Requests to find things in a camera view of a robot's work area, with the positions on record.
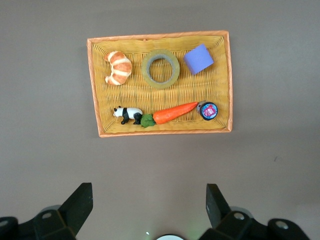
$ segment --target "panda leg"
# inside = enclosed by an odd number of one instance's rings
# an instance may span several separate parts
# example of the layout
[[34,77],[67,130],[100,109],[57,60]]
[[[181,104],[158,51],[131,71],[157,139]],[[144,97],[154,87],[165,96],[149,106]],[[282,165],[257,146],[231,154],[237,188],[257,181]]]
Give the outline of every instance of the panda leg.
[[133,115],[133,117],[134,117],[134,120],[135,120],[135,122],[133,124],[140,125],[141,124],[142,115],[137,112],[137,113],[135,113]]
[[123,124],[126,124],[127,122],[129,122],[129,118],[124,117],[123,121],[121,122],[121,124],[123,125]]

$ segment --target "masking tape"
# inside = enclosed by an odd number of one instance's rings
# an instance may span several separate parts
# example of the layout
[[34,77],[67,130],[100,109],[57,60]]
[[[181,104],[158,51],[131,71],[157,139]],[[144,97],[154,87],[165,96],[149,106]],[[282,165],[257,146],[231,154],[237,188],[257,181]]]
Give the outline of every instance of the masking tape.
[[[155,81],[150,75],[150,66],[151,64],[158,59],[167,60],[172,67],[172,75],[169,80],[164,82]],[[169,50],[166,49],[157,49],[149,52],[142,61],[141,72],[144,80],[153,88],[156,89],[166,89],[173,85],[180,74],[180,65],[178,59],[175,55],[172,54]]]

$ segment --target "foam block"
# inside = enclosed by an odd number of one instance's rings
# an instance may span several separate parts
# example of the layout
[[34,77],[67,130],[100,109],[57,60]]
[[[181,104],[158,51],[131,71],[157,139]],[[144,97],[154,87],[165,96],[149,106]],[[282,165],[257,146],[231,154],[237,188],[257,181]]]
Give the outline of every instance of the foam block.
[[204,44],[197,46],[195,49],[184,55],[183,60],[193,75],[214,63],[214,60]]

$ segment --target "white round object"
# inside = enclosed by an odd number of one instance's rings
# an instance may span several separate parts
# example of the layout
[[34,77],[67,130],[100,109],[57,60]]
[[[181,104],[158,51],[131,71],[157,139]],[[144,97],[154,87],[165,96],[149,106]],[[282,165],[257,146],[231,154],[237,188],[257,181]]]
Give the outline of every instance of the white round object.
[[157,238],[156,240],[183,240],[183,239],[175,235],[165,235]]

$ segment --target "rectangular tray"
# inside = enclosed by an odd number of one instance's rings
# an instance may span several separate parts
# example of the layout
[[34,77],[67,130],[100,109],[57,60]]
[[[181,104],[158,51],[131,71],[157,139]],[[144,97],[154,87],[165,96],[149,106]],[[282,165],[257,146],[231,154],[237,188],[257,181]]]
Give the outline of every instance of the rectangular tray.
[[[192,75],[183,57],[204,44],[214,64]],[[149,86],[142,77],[141,65],[146,54],[155,49],[167,49],[178,59],[180,75],[175,84],[166,89]],[[120,51],[132,62],[132,74],[120,86],[109,85],[110,63],[104,60],[108,52]],[[153,134],[200,134],[231,132],[233,124],[233,88],[229,32],[197,31],[166,34],[96,37],[87,40],[88,64],[94,109],[100,137]],[[171,66],[165,60],[151,65],[155,76],[170,76]],[[133,120],[121,125],[114,117],[114,108],[139,108],[144,114],[177,105],[209,101],[218,107],[217,116],[203,120],[196,109],[168,123],[143,128]]]

